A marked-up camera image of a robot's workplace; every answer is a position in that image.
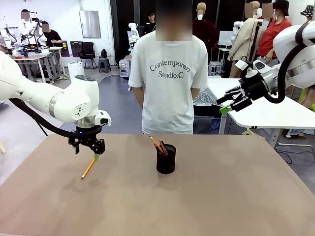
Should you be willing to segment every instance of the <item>office chair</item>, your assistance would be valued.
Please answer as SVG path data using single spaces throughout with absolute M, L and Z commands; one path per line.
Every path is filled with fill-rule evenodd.
M 79 57 L 80 57 L 81 61 L 83 59 L 85 59 L 84 68 L 87 66 L 87 59 L 91 59 L 93 69 L 97 68 L 97 64 L 94 61 L 95 51 L 94 51 L 93 47 L 94 47 L 94 43 L 91 43 L 91 42 L 83 42 L 82 43 L 82 51 L 79 52 Z

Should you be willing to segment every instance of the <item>yellow pencil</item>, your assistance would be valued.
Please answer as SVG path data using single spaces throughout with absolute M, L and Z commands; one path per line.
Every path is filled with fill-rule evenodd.
M 159 149 L 159 151 L 162 153 L 162 154 L 164 154 L 164 151 L 163 151 L 163 149 L 158 145 L 158 143 L 152 138 L 152 136 L 149 136 L 150 137 L 150 139 L 156 144 L 156 146 L 158 147 L 158 149 Z
M 81 179 L 84 179 L 84 177 L 87 175 L 87 173 L 89 172 L 90 168 L 92 167 L 92 165 L 95 162 L 95 158 L 93 158 L 93 161 L 90 163 L 89 167 L 87 168 L 87 170 L 84 172 L 84 174 L 82 175 Z

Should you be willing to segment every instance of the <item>beige jacket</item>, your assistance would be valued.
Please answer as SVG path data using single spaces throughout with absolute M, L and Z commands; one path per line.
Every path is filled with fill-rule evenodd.
M 251 46 L 254 40 L 255 31 L 256 31 L 256 22 L 257 16 L 248 18 L 244 25 L 238 31 L 233 46 L 231 48 L 228 60 L 240 60 L 242 56 L 246 56 L 249 59 L 251 53 Z M 261 34 L 261 27 L 259 29 L 256 41 L 256 49 L 254 55 L 258 49 L 259 39 Z

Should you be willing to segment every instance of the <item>brick wall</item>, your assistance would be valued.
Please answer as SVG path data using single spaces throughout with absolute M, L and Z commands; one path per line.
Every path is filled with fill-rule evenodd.
M 306 17 L 300 14 L 307 5 L 314 5 L 314 0 L 288 0 L 290 2 L 289 16 L 287 17 L 292 25 L 302 25 L 306 22 Z

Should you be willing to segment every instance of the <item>person in black shirt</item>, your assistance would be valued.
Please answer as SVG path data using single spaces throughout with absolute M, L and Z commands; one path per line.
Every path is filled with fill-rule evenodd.
M 47 38 L 46 45 L 47 47 L 62 47 L 63 41 L 61 40 L 59 34 L 50 29 L 49 24 L 46 21 L 42 21 L 42 28 L 45 37 Z
M 151 33 L 155 30 L 156 27 L 156 14 L 154 11 L 148 12 L 149 22 L 144 26 L 144 34 Z

